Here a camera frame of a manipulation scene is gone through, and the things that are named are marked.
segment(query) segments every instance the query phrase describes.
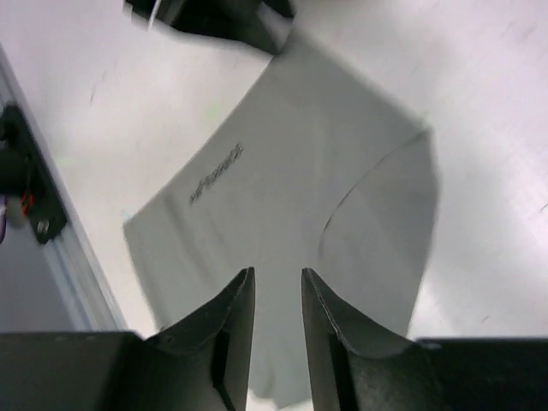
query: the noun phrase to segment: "metal frame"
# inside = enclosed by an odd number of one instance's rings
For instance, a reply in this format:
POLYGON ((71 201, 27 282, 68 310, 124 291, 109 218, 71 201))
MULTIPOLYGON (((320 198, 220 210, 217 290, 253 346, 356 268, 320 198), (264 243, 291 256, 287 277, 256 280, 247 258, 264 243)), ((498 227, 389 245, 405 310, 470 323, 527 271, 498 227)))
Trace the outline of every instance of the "metal frame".
POLYGON ((43 249, 75 328, 126 329, 120 308, 93 253, 78 214, 69 200, 67 189, 48 150, 46 140, 40 133, 0 45, 0 109, 8 103, 17 104, 25 113, 68 213, 69 222, 66 228, 43 249))

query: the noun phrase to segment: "screw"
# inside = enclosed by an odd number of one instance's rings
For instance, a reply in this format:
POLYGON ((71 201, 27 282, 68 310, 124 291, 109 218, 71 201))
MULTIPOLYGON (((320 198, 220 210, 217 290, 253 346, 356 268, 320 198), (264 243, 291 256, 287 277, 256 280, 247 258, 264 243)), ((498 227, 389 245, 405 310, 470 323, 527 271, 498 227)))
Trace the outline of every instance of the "screw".
POLYGON ((50 229, 50 222, 48 220, 42 220, 38 223, 37 230, 40 234, 46 234, 50 229))

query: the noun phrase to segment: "black mount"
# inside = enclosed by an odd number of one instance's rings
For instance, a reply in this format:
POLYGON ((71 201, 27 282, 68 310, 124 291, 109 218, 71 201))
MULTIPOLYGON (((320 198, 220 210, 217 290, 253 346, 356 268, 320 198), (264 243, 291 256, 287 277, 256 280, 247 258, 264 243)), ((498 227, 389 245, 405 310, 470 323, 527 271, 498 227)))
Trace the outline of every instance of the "black mount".
POLYGON ((67 217, 63 203, 22 111, 7 105, 0 115, 0 194, 27 202, 27 217, 39 244, 58 236, 67 217))
MULTIPOLYGON (((150 20, 154 0, 126 0, 132 12, 150 20)), ((259 18, 261 4, 284 19, 295 18, 289 0, 163 0, 155 19, 176 31, 218 39, 240 41, 270 55, 282 47, 259 18)))
POLYGON ((302 311, 315 411, 548 409, 545 338, 412 342, 310 269, 302 274, 302 311))
POLYGON ((244 411, 253 268, 143 341, 133 332, 0 335, 2 411, 244 411))

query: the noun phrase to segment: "white cloth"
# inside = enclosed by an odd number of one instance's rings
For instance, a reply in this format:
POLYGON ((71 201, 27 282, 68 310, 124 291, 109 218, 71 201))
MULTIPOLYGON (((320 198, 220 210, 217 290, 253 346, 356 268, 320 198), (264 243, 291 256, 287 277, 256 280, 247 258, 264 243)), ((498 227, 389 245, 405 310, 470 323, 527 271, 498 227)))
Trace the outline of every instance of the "white cloth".
POLYGON ((255 267, 250 388, 279 407, 310 390, 301 269, 404 334, 437 197, 421 127, 304 39, 289 42, 125 227, 158 326, 255 267))

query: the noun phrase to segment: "folded garment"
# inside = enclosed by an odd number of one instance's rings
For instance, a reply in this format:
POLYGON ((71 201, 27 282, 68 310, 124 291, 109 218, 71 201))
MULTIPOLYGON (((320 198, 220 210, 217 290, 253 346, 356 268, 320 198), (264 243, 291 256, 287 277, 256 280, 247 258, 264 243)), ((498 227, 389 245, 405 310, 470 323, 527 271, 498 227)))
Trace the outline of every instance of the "folded garment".
POLYGON ((250 388, 310 396, 301 269, 405 335, 438 190, 429 134, 299 34, 125 227, 158 327, 256 269, 250 388))

